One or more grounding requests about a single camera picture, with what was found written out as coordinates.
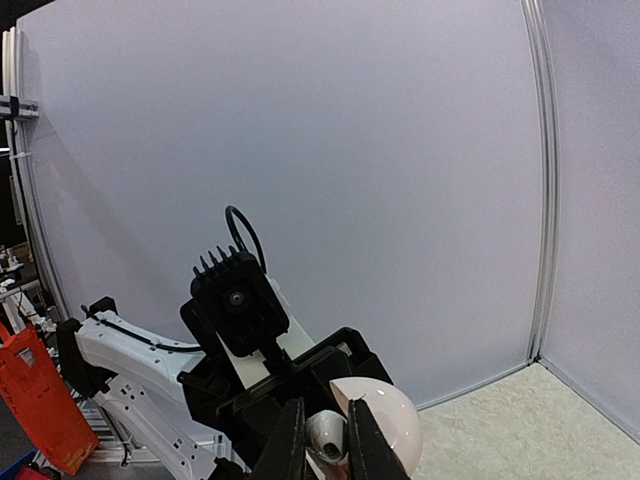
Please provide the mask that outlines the white earbud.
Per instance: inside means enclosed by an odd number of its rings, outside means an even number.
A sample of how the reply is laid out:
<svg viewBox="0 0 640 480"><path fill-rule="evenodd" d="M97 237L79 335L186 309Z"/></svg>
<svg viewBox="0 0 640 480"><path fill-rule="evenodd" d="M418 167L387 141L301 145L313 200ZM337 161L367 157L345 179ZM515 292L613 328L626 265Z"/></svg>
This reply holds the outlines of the white earbud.
<svg viewBox="0 0 640 480"><path fill-rule="evenodd" d="M347 420L332 410L320 411L306 420L307 449L323 462L338 465L348 453Z"/></svg>

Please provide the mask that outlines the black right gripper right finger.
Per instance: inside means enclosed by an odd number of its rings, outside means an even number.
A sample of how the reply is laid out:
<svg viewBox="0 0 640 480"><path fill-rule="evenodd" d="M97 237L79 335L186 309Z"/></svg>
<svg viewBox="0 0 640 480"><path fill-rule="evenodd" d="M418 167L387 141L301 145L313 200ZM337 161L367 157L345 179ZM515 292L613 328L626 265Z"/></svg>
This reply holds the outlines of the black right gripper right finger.
<svg viewBox="0 0 640 480"><path fill-rule="evenodd" d="M409 480L401 461L388 445L368 404L348 404L349 475L354 480Z"/></svg>

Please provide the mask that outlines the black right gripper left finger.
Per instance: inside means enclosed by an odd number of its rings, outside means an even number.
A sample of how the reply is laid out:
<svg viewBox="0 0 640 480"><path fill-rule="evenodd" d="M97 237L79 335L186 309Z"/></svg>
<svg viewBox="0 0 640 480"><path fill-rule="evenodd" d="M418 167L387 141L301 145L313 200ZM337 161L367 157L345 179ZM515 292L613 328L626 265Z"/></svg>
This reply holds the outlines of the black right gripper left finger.
<svg viewBox="0 0 640 480"><path fill-rule="evenodd" d="M289 400L281 411L249 478L301 480L306 478L306 417L302 398Z"/></svg>

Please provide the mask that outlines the pink earbud charging case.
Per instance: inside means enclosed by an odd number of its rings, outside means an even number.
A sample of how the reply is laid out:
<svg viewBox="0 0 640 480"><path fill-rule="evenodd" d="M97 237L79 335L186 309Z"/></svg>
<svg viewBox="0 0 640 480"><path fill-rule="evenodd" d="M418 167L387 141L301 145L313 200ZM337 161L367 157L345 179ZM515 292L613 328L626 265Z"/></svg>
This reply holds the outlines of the pink earbud charging case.
<svg viewBox="0 0 640 480"><path fill-rule="evenodd" d="M415 405L398 388L368 377L344 377L329 382L330 391L339 407L335 411L348 417L350 400L364 400L390 448L408 475L413 474L423 451L423 432ZM348 453L338 465L330 465L308 449L306 453L313 479L346 479Z"/></svg>

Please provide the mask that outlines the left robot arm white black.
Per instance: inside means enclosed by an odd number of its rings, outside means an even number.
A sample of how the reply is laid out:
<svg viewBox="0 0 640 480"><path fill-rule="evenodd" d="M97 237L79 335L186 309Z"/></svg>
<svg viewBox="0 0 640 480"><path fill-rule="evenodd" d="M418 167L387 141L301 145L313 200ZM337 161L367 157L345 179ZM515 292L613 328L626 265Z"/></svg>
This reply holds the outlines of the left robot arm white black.
<svg viewBox="0 0 640 480"><path fill-rule="evenodd" d="M57 326L62 376L156 456L176 479L211 479L218 457L253 467L291 399L309 415L337 410L329 383L342 377L391 380L355 329L314 342L297 320L277 340L291 359L268 372L260 353L211 352L157 335L122 319L112 298L87 318Z"/></svg>

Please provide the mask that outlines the orange bag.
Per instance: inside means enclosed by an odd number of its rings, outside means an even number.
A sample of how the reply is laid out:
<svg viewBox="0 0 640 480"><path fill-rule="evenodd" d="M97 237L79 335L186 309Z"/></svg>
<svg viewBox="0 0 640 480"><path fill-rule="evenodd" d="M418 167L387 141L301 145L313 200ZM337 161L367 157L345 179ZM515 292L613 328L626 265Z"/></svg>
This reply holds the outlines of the orange bag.
<svg viewBox="0 0 640 480"><path fill-rule="evenodd" d="M99 445L33 327L13 335L1 329L1 396L58 470L76 475Z"/></svg>

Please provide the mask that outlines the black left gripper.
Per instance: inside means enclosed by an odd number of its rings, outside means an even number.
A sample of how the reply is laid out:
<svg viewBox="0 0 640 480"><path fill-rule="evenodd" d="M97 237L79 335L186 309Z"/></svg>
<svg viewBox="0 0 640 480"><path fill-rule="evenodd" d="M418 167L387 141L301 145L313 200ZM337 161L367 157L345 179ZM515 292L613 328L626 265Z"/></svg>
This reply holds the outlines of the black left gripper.
<svg viewBox="0 0 640 480"><path fill-rule="evenodd" d="M307 415L338 411L330 381L367 377L392 382L361 333L343 327L246 387L222 341L198 318L195 303L184 304L180 315L205 352L195 367L178 375L189 413L196 422L224 433L249 469L258 463L288 401L301 398Z"/></svg>

